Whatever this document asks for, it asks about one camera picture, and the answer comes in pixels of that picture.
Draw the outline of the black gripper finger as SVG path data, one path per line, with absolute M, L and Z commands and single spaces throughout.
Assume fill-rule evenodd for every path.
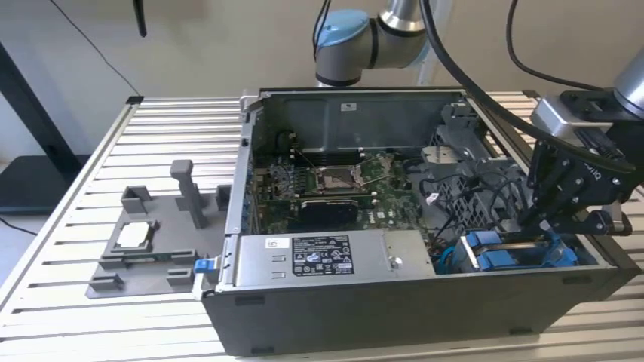
M 582 220 L 570 216 L 555 216 L 547 224 L 557 234 L 570 235 L 630 235 L 631 224 L 621 211 L 593 210 Z
M 554 146 L 538 141 L 534 144 L 526 187 L 530 189 L 530 206 L 518 215 L 518 234 L 534 237 L 547 230 L 562 232 L 579 208 L 573 198 L 582 186 L 583 177 L 574 171 L 571 156 Z

